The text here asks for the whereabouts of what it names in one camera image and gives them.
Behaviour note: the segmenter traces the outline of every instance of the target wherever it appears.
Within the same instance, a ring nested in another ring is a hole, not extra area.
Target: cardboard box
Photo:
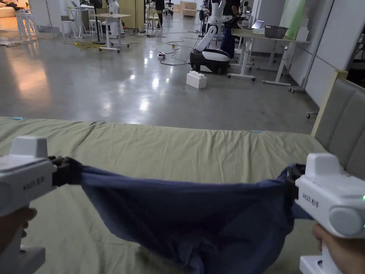
[[[181,1],[180,2],[180,8],[181,9],[194,9],[194,10],[196,10],[196,3],[195,2]]]
[[[195,9],[183,9],[182,10],[182,14],[183,14],[183,16],[192,16],[192,17],[195,17],[196,10]]]

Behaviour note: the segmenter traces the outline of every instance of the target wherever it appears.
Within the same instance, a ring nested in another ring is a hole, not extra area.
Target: gray upholstered headboard
[[[365,89],[338,79],[313,134],[345,170],[365,179]]]

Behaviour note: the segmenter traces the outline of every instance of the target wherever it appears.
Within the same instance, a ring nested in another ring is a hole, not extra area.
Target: white robot
[[[224,73],[229,66],[228,53],[220,49],[207,49],[210,42],[215,37],[215,34],[220,31],[220,26],[224,22],[233,19],[233,16],[223,15],[223,9],[226,5],[226,0],[212,0],[212,16],[208,19],[208,25],[211,25],[205,34],[204,38],[190,53],[190,64],[194,71],[199,71],[200,66],[206,66],[213,73]]]
[[[0,216],[66,184],[67,158],[48,157],[47,141],[17,137],[10,154],[0,157]],[[295,202],[332,235],[365,238],[365,182],[343,171],[336,156],[310,154],[305,173],[295,180]],[[45,261],[42,247],[21,246],[22,228],[0,255],[0,274],[32,274]],[[323,246],[322,256],[302,256],[303,274],[341,274]]]

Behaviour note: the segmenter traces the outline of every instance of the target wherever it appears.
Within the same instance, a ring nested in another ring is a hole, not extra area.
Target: polished concrete floor
[[[318,110],[301,93],[261,83],[275,73],[253,69],[256,82],[206,74],[207,87],[186,85],[190,65],[162,65],[157,52],[172,52],[168,41],[180,49],[164,62],[183,64],[199,28],[181,14],[164,18],[162,36],[125,35],[131,44],[121,53],[83,51],[62,36],[29,45],[0,47],[0,115],[107,121],[201,129],[275,130],[310,133],[314,119],[306,112]]]

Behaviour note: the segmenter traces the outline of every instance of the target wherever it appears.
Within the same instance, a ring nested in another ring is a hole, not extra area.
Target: hand
[[[21,208],[5,217],[0,217],[0,254],[8,247],[13,240],[16,231],[23,227],[22,237],[26,237],[25,228],[28,228],[28,221],[34,219],[37,210],[34,208]]]
[[[365,273],[365,240],[342,239],[329,234],[321,225],[313,227],[313,235],[322,251],[322,242],[326,244],[332,260],[343,274]]]

